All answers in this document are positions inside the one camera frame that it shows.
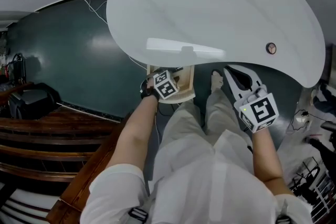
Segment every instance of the white shirt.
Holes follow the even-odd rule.
[[[190,134],[159,150],[157,184],[147,223],[276,223],[283,204],[294,223],[312,223],[311,206],[293,195],[274,196],[253,175],[246,142],[226,130],[212,147]],[[81,224],[124,223],[133,207],[148,196],[137,167],[120,164],[103,171],[90,186]]]

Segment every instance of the white sleeve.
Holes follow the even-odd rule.
[[[113,224],[147,199],[142,171],[131,164],[111,166],[90,185],[81,224]]]
[[[278,212],[281,212],[281,209],[285,203],[287,207],[287,216],[292,219],[295,224],[312,224],[311,211],[312,206],[306,202],[300,200],[298,197],[290,194],[281,194],[275,196],[278,203]]]

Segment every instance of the beige pants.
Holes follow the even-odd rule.
[[[240,129],[235,111],[221,89],[215,90],[206,102],[205,133],[200,122],[199,108],[192,100],[184,102],[169,119],[160,148],[191,133],[214,145],[225,130],[240,135],[247,145],[252,146],[250,137]]]

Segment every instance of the white table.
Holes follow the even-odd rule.
[[[305,0],[108,0],[106,13],[120,48],[150,65],[256,63],[304,87],[322,74],[323,33]]]

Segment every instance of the black buckle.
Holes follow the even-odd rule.
[[[142,223],[146,223],[148,219],[148,213],[140,208],[134,207],[132,208],[128,214],[130,217],[135,218],[138,221],[141,221]]]

